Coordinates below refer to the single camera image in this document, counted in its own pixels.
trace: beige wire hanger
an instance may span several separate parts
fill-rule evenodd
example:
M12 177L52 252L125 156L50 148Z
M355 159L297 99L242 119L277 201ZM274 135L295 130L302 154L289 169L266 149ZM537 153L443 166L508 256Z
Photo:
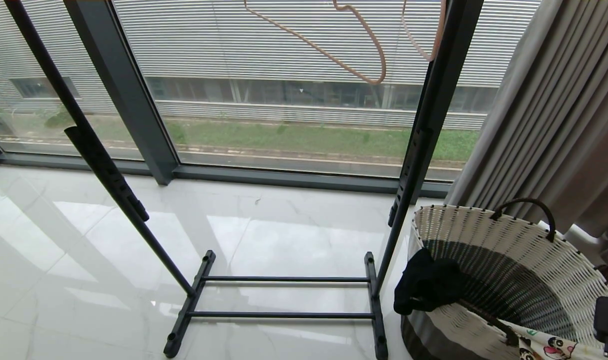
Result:
M439 10L439 23L437 24L437 32L435 32L435 40L432 43L432 51L430 51L430 55L428 55L420 46L420 44L415 41L413 35L411 35L408 30L408 27L406 26L406 19L404 19L404 16L406 14L406 1L407 0L404 0L404 5L402 5L402 25L404 25L404 31L406 32L406 35L410 39L411 43L413 43L413 46L417 49L417 52L420 53L428 62L431 62L435 59L435 56L437 55L439 45L441 44L441 36L444 33L444 22L446 21L446 0L441 0L441 7Z
M357 76L358 78L364 80L368 84L371 84L371 85L381 84L381 82L383 82L384 78L386 77L386 57L384 56L384 49L381 47L381 44L377 40L377 37L375 36L373 31L368 26L368 23L366 23L364 18L359 14L357 9L355 9L353 6L351 6L351 5L339 6L337 4L337 0L333 0L333 6L335 7L335 9L337 11L340 11L340 12L345 11L345 10L350 10L350 12L352 12L352 14L354 14L355 18L357 18L359 20L359 23L361 23L362 28L364 28L364 30L366 30L366 32L368 33L368 36L370 36L371 41L373 41L373 44L375 45L375 47L377 48L377 52L379 53L379 62L381 64L381 74L379 75L379 79L373 80L373 79L370 79L369 77L366 77L359 71L357 71L354 68L351 68L347 64L343 63L342 60L338 59L337 57L334 57L333 55L329 54L329 52L327 52L326 50L317 46L317 44L315 44L312 41L310 41L309 39L307 39L304 35L299 34L299 32L296 32L295 30L290 30L289 28L281 25L280 23L278 23L270 18L267 18L266 16L249 8L248 0L244 0L244 7L246 8L246 10L248 10L252 14L259 16L260 18L264 19L265 21L268 21L269 23L273 24L275 27L278 27L281 30L284 30L285 32L288 32L289 34L295 35L296 37L301 39L301 41L303 41L304 43L307 43L308 45L313 47L315 50L321 52L327 58L333 60L334 63L338 64L339 66L344 68L346 71L352 73L353 75Z

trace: white and gray basket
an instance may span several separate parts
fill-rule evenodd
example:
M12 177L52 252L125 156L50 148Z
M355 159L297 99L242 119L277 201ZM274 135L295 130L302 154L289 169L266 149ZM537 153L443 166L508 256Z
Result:
M542 207L550 230L502 214L507 205L522 201ZM592 321L595 300L608 297L608 285L586 257L555 232L550 211L539 201L515 199L492 211L421 207L413 220L409 259L423 247L434 259L457 261L467 275L464 305L509 325L601 347ZM515 360L519 351L507 346L510 336L503 330L459 303L402 317L402 335L414 360Z

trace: glass pane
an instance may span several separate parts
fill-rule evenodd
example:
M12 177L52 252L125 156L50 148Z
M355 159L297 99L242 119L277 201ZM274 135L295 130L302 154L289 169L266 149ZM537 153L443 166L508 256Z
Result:
M68 88L109 153L140 160L61 1L23 3ZM17 153L78 155L63 130L74 125L0 1L0 146Z
M485 0L426 178L455 180L540 0Z
M399 176L427 69L400 27L400 3L351 2L386 51L388 75L378 86L249 13L241 0L114 4L182 162ZM332 2L249 5L379 77L368 34ZM430 48L439 2L408 6L413 34ZM171 89L181 81L192 85L192 98L182 86Z

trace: marble floor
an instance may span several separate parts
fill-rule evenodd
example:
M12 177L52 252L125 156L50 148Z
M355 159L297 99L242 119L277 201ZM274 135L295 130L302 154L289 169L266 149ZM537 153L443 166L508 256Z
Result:
M392 195L197 180L128 182L190 280L208 249L217 255L212 275L364 276L366 251L379 266L393 202ZM407 233L382 290L391 360L410 358L392 309ZM0 360L161 360L184 299L93 174L0 166ZM213 285L198 310L367 312L368 299L353 285ZM370 321L194 319L176 357L305 358L374 359Z

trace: curtain fold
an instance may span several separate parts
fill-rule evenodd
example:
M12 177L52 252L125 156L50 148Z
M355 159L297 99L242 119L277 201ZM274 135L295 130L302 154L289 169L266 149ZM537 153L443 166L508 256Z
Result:
M608 1L544 1L446 203L537 198L557 229L608 232ZM508 214L540 221L530 205Z

